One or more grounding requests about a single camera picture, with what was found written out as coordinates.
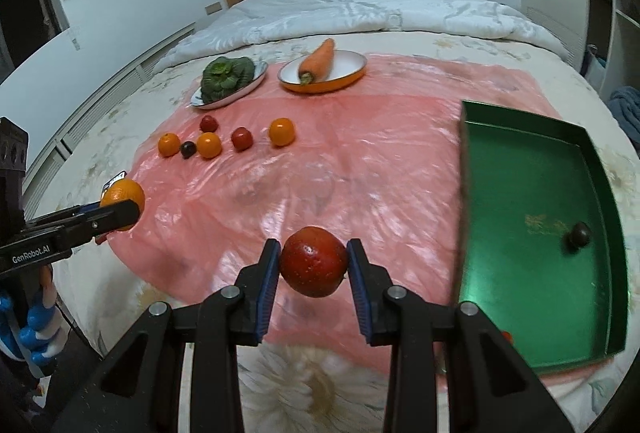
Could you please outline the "left gloved hand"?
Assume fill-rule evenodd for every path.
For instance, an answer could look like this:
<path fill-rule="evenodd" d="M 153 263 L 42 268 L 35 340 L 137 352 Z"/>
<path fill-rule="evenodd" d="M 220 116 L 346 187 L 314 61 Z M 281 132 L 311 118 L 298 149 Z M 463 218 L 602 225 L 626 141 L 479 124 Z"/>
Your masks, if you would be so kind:
<path fill-rule="evenodd" d="M 68 330 L 56 301 L 50 265 L 1 282 L 1 361 L 26 385 L 52 375 L 66 344 Z"/>

